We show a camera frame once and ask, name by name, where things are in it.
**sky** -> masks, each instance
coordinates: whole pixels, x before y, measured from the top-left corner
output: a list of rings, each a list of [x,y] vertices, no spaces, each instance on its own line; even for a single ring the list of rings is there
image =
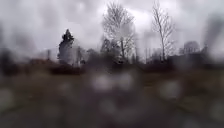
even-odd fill
[[[46,49],[57,49],[67,28],[88,48],[99,48],[102,18],[111,0],[0,0],[0,30],[4,44],[22,54],[31,55]],[[154,0],[115,0],[134,17],[140,49],[149,39],[151,8]],[[208,19],[222,18],[223,0],[160,0],[161,6],[176,25],[176,40],[182,45],[189,40],[203,43]]]

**gray sky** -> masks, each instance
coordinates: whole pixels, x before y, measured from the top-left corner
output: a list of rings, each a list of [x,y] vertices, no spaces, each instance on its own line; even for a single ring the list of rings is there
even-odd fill
[[[62,34],[69,28],[81,46],[97,48],[102,36],[102,15],[109,2],[110,0],[0,0],[0,23],[4,28],[5,43],[24,53],[57,49]],[[224,16],[223,0],[160,2],[178,28],[180,44],[188,40],[203,42],[207,19],[214,13]],[[144,35],[150,29],[152,19],[150,11],[153,0],[119,0],[119,3],[135,16],[140,42],[145,41]],[[21,50],[24,40],[29,51]]]

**grass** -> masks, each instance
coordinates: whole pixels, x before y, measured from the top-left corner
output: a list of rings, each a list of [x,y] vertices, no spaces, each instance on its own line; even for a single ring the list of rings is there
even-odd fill
[[[159,96],[161,84],[168,81],[180,81],[184,93],[174,103],[188,111],[207,114],[210,102],[221,94],[223,71],[195,70],[185,73],[148,73],[141,74],[145,94]],[[0,88],[7,88],[13,92],[15,106],[8,111],[21,107],[29,107],[40,102],[45,94],[55,95],[57,88],[64,83],[71,83],[79,87],[83,76],[61,75],[51,76],[46,73],[36,73],[31,76],[20,75],[5,78]]]

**evergreen tree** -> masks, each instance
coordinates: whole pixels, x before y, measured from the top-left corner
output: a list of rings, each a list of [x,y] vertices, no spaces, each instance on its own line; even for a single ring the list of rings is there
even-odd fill
[[[62,36],[62,42],[59,44],[58,60],[61,64],[70,64],[72,62],[72,44],[74,37],[71,35],[69,29]]]

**cloud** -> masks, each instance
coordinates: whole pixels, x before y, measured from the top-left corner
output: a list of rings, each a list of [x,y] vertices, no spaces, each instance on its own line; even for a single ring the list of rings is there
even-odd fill
[[[20,37],[26,38],[32,44],[30,45],[32,49],[43,51],[57,48],[67,28],[81,42],[81,46],[98,47],[102,36],[102,14],[110,1],[0,0],[0,2],[0,23],[4,30],[2,33],[5,44],[14,47],[18,42],[12,39],[14,38],[12,35],[20,33]],[[150,11],[154,1],[117,2],[123,4],[135,16],[138,35],[144,38],[141,41],[147,40],[144,32],[150,29]],[[178,28],[180,43],[188,40],[203,42],[207,19],[213,14],[224,16],[223,4],[222,0],[161,0],[162,7],[173,17]]]

